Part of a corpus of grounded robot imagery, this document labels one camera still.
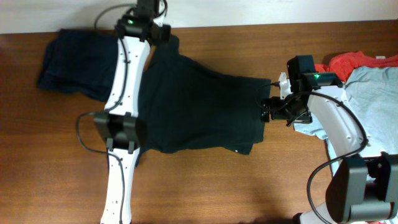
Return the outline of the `dark green t-shirt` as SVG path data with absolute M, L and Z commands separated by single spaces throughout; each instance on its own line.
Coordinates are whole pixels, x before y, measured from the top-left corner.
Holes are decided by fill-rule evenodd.
M 256 102 L 269 97 L 271 80 L 210 70 L 180 54 L 179 47 L 172 35 L 156 48 L 142 75 L 139 118 L 147 125 L 147 139 L 141 152 L 223 147 L 250 154 L 264 140 Z

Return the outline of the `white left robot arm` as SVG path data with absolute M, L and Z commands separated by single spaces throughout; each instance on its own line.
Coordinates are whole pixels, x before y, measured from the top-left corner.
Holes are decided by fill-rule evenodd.
M 138 96 L 144 65 L 150 55 L 150 37 L 124 34 L 118 40 L 116 71 L 104 110 L 94 115 L 106 143 L 109 177 L 101 223 L 131 223 L 134 168 L 140 153 Z

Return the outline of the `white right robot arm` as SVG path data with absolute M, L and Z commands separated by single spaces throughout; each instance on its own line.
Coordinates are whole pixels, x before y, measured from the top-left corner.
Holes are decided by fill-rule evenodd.
M 311 122 L 316 117 L 335 150 L 307 180 L 309 212 L 298 213 L 294 223 L 396 223 L 397 156 L 373 148 L 364 125 L 348 103 L 340 79 L 334 73 L 282 73 L 280 96 L 257 100 L 262 120 L 284 119 L 288 124 Z M 337 163 L 328 184 L 325 202 L 312 200 L 312 181 L 322 169 Z

